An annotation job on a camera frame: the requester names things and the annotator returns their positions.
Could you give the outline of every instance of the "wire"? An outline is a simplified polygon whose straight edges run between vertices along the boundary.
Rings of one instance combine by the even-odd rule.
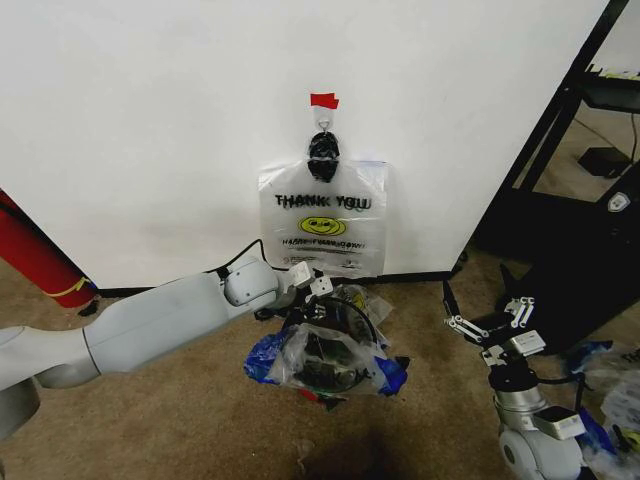
[[[362,310],[360,310],[358,307],[355,306],[355,304],[351,303],[350,301],[344,300],[339,297],[321,297],[316,300],[316,303],[322,304],[322,303],[325,303],[327,300],[330,300],[336,303],[341,303],[342,305],[346,305],[347,307],[356,311],[358,315],[360,315],[364,319],[367,326],[369,327],[369,330],[371,331],[371,339],[373,340],[373,342],[378,343],[378,335],[376,335],[376,329],[371,323],[371,320],[369,320],[369,317],[367,317],[366,313],[364,313]]]
[[[271,267],[271,265],[269,264],[269,261],[267,260],[266,255],[264,254],[264,243],[262,242],[261,238],[257,238],[255,239],[253,242],[251,242],[249,245],[247,245],[240,253],[238,253],[235,257],[233,257],[231,260],[229,260],[227,263],[225,263],[224,265],[220,265],[219,267],[216,268],[212,268],[211,270],[206,270],[205,273],[211,273],[217,270],[222,270],[227,268],[229,265],[231,265],[233,262],[235,262],[236,260],[238,260],[240,257],[242,257],[245,253],[247,253],[249,250],[251,250],[251,248],[256,244],[259,243],[260,244],[260,254],[262,255],[262,259],[265,261],[265,263],[267,265],[269,265]],[[279,268],[279,267],[271,267],[274,270],[278,270],[280,272],[286,272],[288,269],[287,268]]]
[[[636,161],[636,147],[638,146],[638,129],[636,128],[635,113],[631,114],[631,129],[633,130],[633,148],[631,149],[631,163]]]
[[[580,120],[578,120],[577,118],[573,119],[574,122],[576,122],[578,125],[582,125],[584,128],[586,128],[587,130],[589,130],[591,133],[593,133],[594,135],[600,137],[602,140],[604,140],[605,142],[607,142],[609,145],[611,145],[613,148],[616,148],[616,146],[611,143],[609,141],[609,139],[607,137],[605,137],[604,135],[602,135],[600,132],[594,130],[593,128],[591,128],[589,125],[585,125],[584,123],[582,123]]]
[[[578,388],[576,390],[576,400],[575,400],[575,405],[573,409],[575,412],[580,411],[580,407],[582,407],[582,394],[584,393],[584,387],[586,385],[586,377],[584,373],[582,372],[575,373],[564,378],[549,379],[549,378],[540,378],[538,376],[536,376],[536,378],[538,379],[538,382],[543,383],[545,385],[562,385],[564,383],[578,382]]]

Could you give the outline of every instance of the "yellow smiley face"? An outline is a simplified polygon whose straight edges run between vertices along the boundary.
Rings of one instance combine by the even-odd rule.
[[[329,217],[307,217],[298,226],[303,232],[314,235],[340,235],[347,229],[344,222]]]

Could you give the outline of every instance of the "plastic bag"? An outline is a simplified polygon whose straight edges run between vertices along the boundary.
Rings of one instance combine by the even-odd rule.
[[[387,169],[383,162],[341,160],[325,183],[307,161],[265,169],[259,177],[262,235],[280,267],[307,261],[327,275],[382,274]]]
[[[407,372],[375,343],[358,343],[337,330],[308,323],[267,335],[245,361],[245,373],[260,383],[311,390],[324,396],[392,395]]]
[[[604,393],[627,372],[640,371],[640,349],[611,341],[585,342],[568,356],[566,365],[569,373],[584,372],[587,385]]]
[[[382,348],[386,348],[391,345],[391,342],[389,342],[389,340],[387,340],[382,332],[377,328],[378,325],[387,318],[389,313],[391,313],[391,310],[393,310],[390,303],[360,285],[338,285],[334,289],[334,294],[338,298],[342,298],[343,300],[353,303],[364,312],[373,324],[378,337],[378,343],[380,343]],[[357,312],[354,312],[350,308],[343,308],[343,314],[346,315],[347,322],[351,325],[351,332],[366,332],[365,325],[358,325],[358,323],[362,323],[362,319]],[[365,334],[361,336],[352,334],[352,336],[357,341],[366,339]]]
[[[600,408],[614,424],[640,432],[640,371],[627,372]]]

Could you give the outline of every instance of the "red pole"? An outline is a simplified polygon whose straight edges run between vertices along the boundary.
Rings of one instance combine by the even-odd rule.
[[[96,294],[89,279],[22,217],[0,191],[0,257],[63,307],[79,307]]]

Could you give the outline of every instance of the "black stand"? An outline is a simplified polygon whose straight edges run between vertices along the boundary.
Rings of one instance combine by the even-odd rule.
[[[640,106],[639,82],[605,84],[610,79],[585,73],[627,3],[609,2],[474,234],[480,248],[533,262],[517,289],[536,299],[529,325],[547,342],[546,353],[572,346],[640,298],[640,164],[595,203],[533,192],[583,99],[595,106],[595,98],[604,98],[620,111]],[[614,93],[605,95],[605,85]],[[612,211],[609,203],[620,192],[630,204]]]

